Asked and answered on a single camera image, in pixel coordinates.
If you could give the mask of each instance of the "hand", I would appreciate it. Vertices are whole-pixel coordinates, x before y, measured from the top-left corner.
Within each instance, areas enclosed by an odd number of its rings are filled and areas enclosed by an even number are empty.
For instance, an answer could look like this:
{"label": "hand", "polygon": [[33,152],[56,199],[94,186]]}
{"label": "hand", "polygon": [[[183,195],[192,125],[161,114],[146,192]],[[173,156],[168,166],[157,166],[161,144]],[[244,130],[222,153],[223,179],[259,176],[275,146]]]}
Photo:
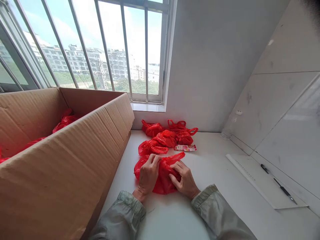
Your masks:
{"label": "hand", "polygon": [[152,192],[156,184],[161,159],[158,155],[150,154],[147,162],[140,168],[139,185],[132,195],[141,203],[145,200],[146,196]]}
{"label": "hand", "polygon": [[183,195],[187,196],[190,200],[194,199],[200,193],[199,188],[193,180],[193,176],[190,168],[188,168],[182,161],[178,161],[170,166],[181,175],[181,181],[179,182],[175,176],[169,174],[169,177]]}

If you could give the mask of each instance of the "cardboard box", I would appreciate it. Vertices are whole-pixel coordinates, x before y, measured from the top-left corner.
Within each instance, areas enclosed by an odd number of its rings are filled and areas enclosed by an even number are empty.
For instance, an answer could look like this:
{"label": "cardboard box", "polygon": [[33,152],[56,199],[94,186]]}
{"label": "cardboard box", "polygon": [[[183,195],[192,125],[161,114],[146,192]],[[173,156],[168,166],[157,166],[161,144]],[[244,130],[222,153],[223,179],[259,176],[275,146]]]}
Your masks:
{"label": "cardboard box", "polygon": [[[51,134],[67,108],[83,117]],[[133,120],[126,93],[50,88],[0,94],[2,157],[49,136],[0,164],[0,239],[88,234]]]}

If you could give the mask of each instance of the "window sill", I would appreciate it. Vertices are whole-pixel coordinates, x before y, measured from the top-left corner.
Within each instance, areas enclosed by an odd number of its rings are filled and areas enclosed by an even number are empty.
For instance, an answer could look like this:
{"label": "window sill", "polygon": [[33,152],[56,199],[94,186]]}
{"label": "window sill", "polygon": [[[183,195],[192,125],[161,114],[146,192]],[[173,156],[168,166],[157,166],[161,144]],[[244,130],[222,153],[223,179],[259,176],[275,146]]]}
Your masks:
{"label": "window sill", "polygon": [[131,107],[137,112],[166,112],[166,107],[158,104],[131,103]]}

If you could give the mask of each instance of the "sky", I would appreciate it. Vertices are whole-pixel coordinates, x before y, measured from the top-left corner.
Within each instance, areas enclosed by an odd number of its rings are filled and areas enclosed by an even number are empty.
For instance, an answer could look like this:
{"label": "sky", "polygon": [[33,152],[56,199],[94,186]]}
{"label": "sky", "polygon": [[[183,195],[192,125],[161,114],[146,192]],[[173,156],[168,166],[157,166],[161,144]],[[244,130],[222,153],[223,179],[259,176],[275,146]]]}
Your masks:
{"label": "sky", "polygon": [[[13,0],[10,6],[24,31],[28,31]],[[20,0],[36,34],[51,45],[58,45],[40,0]],[[69,44],[81,47],[70,6],[67,0],[47,0],[51,15],[65,49]],[[73,0],[86,48],[103,50],[94,0]],[[107,48],[124,50],[120,5],[99,2]],[[128,53],[136,64],[145,66],[144,10],[124,7]],[[161,14],[148,12],[148,63],[160,63]]]}

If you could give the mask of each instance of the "person's left hand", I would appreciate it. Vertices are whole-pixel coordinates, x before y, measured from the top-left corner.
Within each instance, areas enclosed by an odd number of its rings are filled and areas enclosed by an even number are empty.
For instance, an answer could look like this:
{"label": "person's left hand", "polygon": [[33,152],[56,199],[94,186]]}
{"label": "person's left hand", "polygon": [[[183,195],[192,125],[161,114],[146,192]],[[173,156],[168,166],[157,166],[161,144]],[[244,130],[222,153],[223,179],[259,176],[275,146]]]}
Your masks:
{"label": "person's left hand", "polygon": [[147,162],[140,168],[139,185],[132,195],[141,203],[145,200],[146,196],[152,192],[156,184],[161,159],[158,155],[150,154]]}

